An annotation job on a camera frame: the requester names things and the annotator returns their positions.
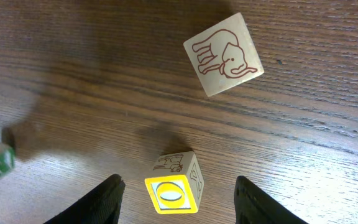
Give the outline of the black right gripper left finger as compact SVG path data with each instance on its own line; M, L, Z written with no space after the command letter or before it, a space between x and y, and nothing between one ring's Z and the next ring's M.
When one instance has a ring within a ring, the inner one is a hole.
M113 174L45 224L118 224L125 183Z

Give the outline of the yellow O letter block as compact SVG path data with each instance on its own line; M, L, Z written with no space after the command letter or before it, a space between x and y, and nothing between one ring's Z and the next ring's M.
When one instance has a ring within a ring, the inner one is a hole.
M196 213L204 189L204 179L193 151L160 156L145 186L159 214Z

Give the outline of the wooden elephant picture block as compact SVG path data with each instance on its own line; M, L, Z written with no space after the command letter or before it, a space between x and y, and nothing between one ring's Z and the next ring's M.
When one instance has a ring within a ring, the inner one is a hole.
M207 96L264 73L240 12L186 40L183 46Z

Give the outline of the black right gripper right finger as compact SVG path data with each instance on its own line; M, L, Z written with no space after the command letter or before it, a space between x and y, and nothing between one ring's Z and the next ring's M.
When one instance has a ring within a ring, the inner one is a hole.
M244 176L236 179L234 206L237 224L307 224Z

